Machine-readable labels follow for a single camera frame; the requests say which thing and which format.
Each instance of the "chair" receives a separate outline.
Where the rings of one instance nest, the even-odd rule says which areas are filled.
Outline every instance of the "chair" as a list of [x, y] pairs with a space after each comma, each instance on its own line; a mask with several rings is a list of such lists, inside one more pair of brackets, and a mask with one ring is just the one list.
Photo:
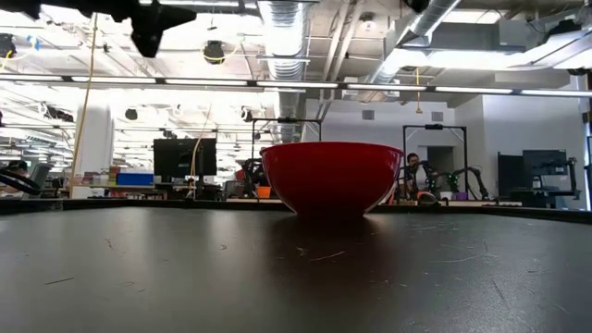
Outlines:
[[[51, 170], [53, 167], [54, 167], [54, 165], [49, 164], [49, 163], [39, 163], [33, 169], [30, 179], [32, 181], [34, 181], [35, 184], [39, 185], [39, 187], [41, 188], [41, 191], [43, 191], [43, 188], [45, 187], [45, 180], [47, 179], [47, 175], [49, 174], [49, 170]], [[39, 199], [40, 197], [41, 197], [41, 194], [31, 195], [31, 194], [24, 193], [22, 195], [22, 199], [25, 199], [25, 200]]]

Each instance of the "orange object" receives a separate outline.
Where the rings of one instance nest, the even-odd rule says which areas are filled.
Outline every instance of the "orange object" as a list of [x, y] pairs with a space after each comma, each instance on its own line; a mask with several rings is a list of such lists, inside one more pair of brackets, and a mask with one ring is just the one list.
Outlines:
[[259, 199], [269, 199], [271, 197], [271, 187], [257, 186], [257, 197]]

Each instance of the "screen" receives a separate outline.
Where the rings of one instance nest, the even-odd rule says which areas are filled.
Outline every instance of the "screen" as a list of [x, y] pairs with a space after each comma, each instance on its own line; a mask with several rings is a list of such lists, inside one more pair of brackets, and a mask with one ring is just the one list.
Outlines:
[[[185, 178], [191, 173], [191, 157], [197, 139], [158, 139], [154, 140], [154, 174], [156, 176], [169, 176]], [[216, 139], [202, 139], [203, 149], [203, 174], [215, 176], [216, 164]], [[199, 174], [199, 152], [195, 155], [195, 174]]]
[[524, 168], [531, 177], [567, 176], [567, 153], [564, 150], [523, 151]]

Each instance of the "white wall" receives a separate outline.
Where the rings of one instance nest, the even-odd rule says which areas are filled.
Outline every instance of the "white wall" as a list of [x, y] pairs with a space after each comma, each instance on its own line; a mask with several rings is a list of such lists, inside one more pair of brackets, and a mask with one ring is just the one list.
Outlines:
[[[334, 101], [323, 123], [323, 141], [368, 142], [403, 148], [402, 126], [433, 124], [432, 111], [444, 113], [442, 124], [454, 124], [454, 110], [445, 103], [421, 103], [423, 114], [417, 114], [417, 103], [371, 103]], [[308, 100], [307, 116], [315, 117], [318, 102]], [[374, 110], [375, 120], [362, 120], [363, 110]], [[407, 129], [407, 136], [413, 129]], [[316, 141], [310, 130], [306, 141]], [[459, 139], [449, 131], [419, 129], [407, 142], [407, 153], [415, 152], [427, 159], [427, 146], [455, 146]]]
[[[487, 165], [486, 154], [486, 134], [485, 134], [485, 119], [483, 108], [483, 96], [477, 96], [474, 99], [458, 106], [454, 110], [454, 118], [457, 126], [465, 126], [467, 128], [467, 165], [469, 167], [477, 167], [483, 170], [482, 179], [486, 184], [486, 188], [491, 191], [490, 182], [493, 182], [490, 171], [485, 169]], [[454, 149], [454, 167], [461, 169], [464, 167], [463, 143], [459, 142]], [[464, 177], [461, 177], [461, 189], [464, 189]], [[474, 189], [475, 194], [478, 195], [478, 184], [476, 178], [469, 174], [469, 184]]]
[[[525, 98], [484, 96], [487, 169], [496, 179], [498, 152], [522, 154], [529, 149], [565, 149], [575, 157], [578, 189], [585, 189], [585, 127], [575, 98]], [[495, 182], [489, 186], [498, 191]], [[569, 189], [569, 178], [546, 177], [548, 185]], [[586, 196], [580, 201], [564, 198], [569, 208], [586, 208]]]

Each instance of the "pillar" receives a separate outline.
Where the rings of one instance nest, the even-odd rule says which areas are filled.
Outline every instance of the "pillar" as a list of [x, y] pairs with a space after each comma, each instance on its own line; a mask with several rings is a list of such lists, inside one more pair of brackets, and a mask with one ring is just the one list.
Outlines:
[[[83, 101], [79, 105], [76, 131], [80, 130]], [[80, 136], [76, 175], [85, 172], [101, 172], [111, 165], [113, 160], [113, 141], [115, 138], [115, 114], [109, 104], [109, 97], [100, 91], [91, 91], [86, 108], [84, 129]], [[74, 187], [72, 199], [86, 199], [91, 196], [90, 188]]]

